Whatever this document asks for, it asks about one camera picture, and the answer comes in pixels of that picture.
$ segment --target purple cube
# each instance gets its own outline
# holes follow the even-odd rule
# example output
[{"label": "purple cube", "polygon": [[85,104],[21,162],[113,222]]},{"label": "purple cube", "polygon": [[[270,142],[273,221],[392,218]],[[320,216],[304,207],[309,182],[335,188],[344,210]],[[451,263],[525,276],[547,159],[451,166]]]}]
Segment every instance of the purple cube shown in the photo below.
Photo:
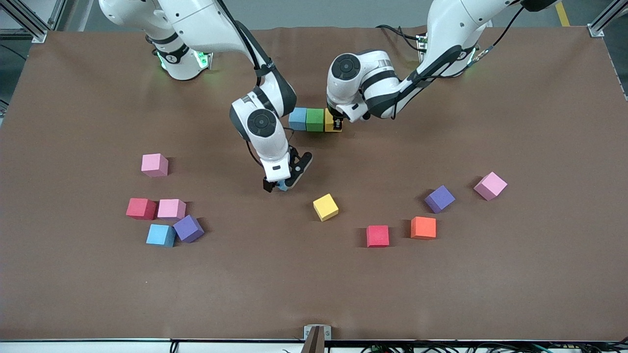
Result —
[{"label": "purple cube", "polygon": [[445,207],[449,206],[455,200],[452,193],[447,190],[447,188],[442,185],[440,188],[434,190],[430,196],[425,198],[425,203],[430,206],[434,213],[440,213]]},{"label": "purple cube", "polygon": [[202,236],[205,231],[201,228],[196,218],[187,215],[182,220],[175,223],[176,234],[182,242],[193,242]]}]

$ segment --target blue cube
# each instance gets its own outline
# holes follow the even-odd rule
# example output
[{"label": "blue cube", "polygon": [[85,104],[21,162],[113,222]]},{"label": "blue cube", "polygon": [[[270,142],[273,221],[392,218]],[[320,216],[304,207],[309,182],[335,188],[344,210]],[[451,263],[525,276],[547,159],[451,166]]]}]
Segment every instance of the blue cube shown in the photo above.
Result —
[{"label": "blue cube", "polygon": [[445,207],[449,206],[455,200],[452,193],[447,190],[447,188],[442,185],[440,188],[434,190],[430,196],[425,198],[425,203],[430,206],[434,213],[440,213]]},{"label": "blue cube", "polygon": [[175,245],[175,229],[169,225],[151,224],[146,243],[155,246],[173,247]]},{"label": "blue cube", "polygon": [[307,112],[307,108],[295,108],[288,117],[288,126],[295,131],[306,131],[305,117]]}]

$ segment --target black circular cap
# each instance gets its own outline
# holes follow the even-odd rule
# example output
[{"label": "black circular cap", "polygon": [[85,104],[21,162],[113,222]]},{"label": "black circular cap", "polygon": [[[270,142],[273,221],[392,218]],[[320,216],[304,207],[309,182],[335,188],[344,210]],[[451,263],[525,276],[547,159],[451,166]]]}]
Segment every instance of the black circular cap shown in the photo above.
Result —
[{"label": "black circular cap", "polygon": [[360,60],[353,54],[343,54],[332,64],[332,75],[336,79],[348,81],[360,72]]},{"label": "black circular cap", "polygon": [[267,138],[275,131],[277,117],[268,109],[258,109],[249,115],[246,125],[253,135]]}]

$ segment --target light blue cube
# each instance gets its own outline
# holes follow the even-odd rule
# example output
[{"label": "light blue cube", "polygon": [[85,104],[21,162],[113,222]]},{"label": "light blue cube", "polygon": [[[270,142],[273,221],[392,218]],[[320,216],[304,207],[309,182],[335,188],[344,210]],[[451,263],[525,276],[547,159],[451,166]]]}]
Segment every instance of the light blue cube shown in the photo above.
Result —
[{"label": "light blue cube", "polygon": [[306,131],[305,118],[307,112],[307,108],[295,108],[288,117],[288,126],[295,131]]},{"label": "light blue cube", "polygon": [[146,243],[155,246],[173,247],[175,245],[175,229],[169,225],[151,224]]}]

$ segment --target orange cube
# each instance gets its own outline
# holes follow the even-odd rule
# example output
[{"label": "orange cube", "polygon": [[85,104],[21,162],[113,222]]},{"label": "orange cube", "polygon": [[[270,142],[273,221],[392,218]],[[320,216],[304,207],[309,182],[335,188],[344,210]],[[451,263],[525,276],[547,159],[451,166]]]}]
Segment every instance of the orange cube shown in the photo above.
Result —
[{"label": "orange cube", "polygon": [[436,219],[429,217],[415,217],[410,227],[412,239],[436,239]]}]

